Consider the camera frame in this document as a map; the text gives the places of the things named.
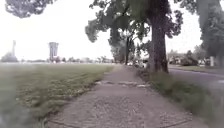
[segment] sky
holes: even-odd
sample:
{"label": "sky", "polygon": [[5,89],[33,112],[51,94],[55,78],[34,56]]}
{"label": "sky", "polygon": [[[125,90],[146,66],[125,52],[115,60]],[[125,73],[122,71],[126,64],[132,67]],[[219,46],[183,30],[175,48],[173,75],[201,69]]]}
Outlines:
{"label": "sky", "polygon": [[[0,0],[0,56],[9,52],[13,40],[16,41],[18,59],[46,59],[49,56],[49,42],[58,42],[58,55],[61,57],[107,56],[112,58],[108,44],[108,33],[100,33],[95,43],[91,43],[86,34],[88,20],[95,17],[89,9],[93,0],[58,0],[48,5],[41,15],[19,19],[5,11],[5,0]],[[181,34],[173,39],[166,39],[167,52],[194,50],[201,44],[198,16],[184,12],[184,24]]]}

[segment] bush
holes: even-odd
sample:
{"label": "bush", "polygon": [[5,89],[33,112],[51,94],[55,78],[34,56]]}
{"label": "bush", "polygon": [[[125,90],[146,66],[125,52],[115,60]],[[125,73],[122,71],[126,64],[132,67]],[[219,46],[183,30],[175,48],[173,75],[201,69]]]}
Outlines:
{"label": "bush", "polygon": [[181,66],[197,66],[198,61],[195,60],[193,57],[185,57],[180,61]]}

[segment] road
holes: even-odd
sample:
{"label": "road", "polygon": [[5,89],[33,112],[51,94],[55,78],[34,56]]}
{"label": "road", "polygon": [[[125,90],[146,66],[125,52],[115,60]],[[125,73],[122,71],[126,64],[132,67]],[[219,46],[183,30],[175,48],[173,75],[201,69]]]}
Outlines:
{"label": "road", "polygon": [[169,69],[170,73],[175,78],[188,81],[189,83],[197,84],[208,88],[218,88],[224,91],[224,75],[184,71],[177,69]]}

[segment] water tower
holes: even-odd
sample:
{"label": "water tower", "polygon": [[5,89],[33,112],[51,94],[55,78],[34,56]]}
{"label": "water tower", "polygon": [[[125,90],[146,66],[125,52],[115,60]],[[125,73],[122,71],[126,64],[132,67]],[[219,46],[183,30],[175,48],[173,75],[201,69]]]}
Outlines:
{"label": "water tower", "polygon": [[53,61],[54,57],[57,56],[57,54],[58,54],[58,43],[50,42],[49,43],[49,49],[50,49],[49,59],[51,61]]}

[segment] sidewalk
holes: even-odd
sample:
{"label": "sidewalk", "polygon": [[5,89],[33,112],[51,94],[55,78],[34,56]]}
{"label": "sidewalk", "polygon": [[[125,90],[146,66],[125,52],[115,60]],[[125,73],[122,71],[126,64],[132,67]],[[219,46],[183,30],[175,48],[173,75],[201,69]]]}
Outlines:
{"label": "sidewalk", "polygon": [[118,66],[50,119],[49,128],[207,128]]}

